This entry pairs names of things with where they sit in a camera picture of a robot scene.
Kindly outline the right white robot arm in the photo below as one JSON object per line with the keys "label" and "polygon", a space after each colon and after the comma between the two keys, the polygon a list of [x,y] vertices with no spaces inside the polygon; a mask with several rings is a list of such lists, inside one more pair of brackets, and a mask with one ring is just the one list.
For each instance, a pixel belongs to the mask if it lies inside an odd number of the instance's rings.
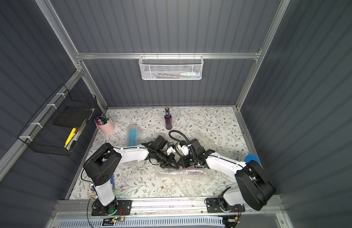
{"label": "right white robot arm", "polygon": [[239,204],[260,211],[276,192],[268,175],[255,160],[244,162],[227,158],[214,150],[205,150],[197,139],[178,142],[172,148],[180,157],[178,164],[183,168],[208,168],[236,179],[236,188],[228,187],[218,196],[221,211],[229,212]]}

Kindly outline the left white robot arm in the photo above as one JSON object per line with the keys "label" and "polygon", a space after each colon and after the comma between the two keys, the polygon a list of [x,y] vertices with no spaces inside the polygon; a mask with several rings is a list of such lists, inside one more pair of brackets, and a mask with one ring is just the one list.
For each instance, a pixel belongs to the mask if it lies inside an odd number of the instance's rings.
{"label": "left white robot arm", "polygon": [[179,169],[173,154],[168,155],[164,147],[168,141],[158,136],[154,141],[142,143],[138,146],[117,148],[110,143],[103,144],[85,162],[83,169],[91,179],[98,201],[106,207],[115,203],[115,195],[111,189],[110,179],[118,165],[154,159],[161,168]]}

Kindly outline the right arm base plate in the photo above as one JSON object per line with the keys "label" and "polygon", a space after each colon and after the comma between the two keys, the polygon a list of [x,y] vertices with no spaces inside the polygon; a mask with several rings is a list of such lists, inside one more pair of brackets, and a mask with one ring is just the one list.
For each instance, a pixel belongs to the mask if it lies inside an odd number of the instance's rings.
{"label": "right arm base plate", "polygon": [[224,199],[211,197],[204,200],[208,213],[237,213],[245,212],[243,204],[229,205]]}

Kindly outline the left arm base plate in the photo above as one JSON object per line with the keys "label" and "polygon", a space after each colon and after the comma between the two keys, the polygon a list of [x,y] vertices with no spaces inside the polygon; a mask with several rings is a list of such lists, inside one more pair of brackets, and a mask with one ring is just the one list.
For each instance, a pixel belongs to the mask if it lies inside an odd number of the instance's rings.
{"label": "left arm base plate", "polygon": [[107,206],[103,206],[97,199],[91,205],[91,216],[127,216],[132,209],[131,200],[114,200]]}

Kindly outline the blue liquid glass bottle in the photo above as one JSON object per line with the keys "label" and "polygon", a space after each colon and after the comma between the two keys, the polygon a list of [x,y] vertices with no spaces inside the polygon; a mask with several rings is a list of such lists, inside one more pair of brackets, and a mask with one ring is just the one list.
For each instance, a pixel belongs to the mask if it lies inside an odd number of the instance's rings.
{"label": "blue liquid glass bottle", "polygon": [[127,133],[127,145],[136,146],[137,145],[137,129],[129,129]]}

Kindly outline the purple liquid glass bottle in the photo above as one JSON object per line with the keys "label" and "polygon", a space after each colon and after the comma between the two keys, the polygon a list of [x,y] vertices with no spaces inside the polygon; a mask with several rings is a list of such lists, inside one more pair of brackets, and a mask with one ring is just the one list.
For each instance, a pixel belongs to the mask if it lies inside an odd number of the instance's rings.
{"label": "purple liquid glass bottle", "polygon": [[165,110],[165,115],[164,115],[165,127],[167,130],[171,130],[172,129],[172,116],[170,114],[169,107],[166,107],[164,110]]}

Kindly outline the dark purple labelled bottle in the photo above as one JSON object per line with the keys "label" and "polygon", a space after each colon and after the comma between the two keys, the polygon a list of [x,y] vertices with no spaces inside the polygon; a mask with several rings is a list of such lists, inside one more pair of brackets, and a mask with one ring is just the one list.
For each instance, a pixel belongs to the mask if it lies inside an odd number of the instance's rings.
{"label": "dark purple labelled bottle", "polygon": [[203,169],[187,168],[187,169],[177,170],[176,175],[181,176],[183,178],[196,178],[198,176],[204,176],[206,175],[206,173]]}

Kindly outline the bubble wrap sheet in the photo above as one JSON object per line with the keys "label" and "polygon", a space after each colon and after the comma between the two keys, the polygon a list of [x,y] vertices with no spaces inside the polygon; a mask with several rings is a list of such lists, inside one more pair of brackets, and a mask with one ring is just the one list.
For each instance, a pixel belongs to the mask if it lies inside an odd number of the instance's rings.
{"label": "bubble wrap sheet", "polygon": [[201,196],[217,196],[228,187],[238,188],[235,178],[220,171],[190,166],[180,169],[156,171],[165,195],[194,199]]}
{"label": "bubble wrap sheet", "polygon": [[127,128],[126,146],[131,147],[130,151],[127,151],[125,160],[128,162],[144,160],[144,152],[142,145],[139,144],[139,128],[135,123],[131,123]]}

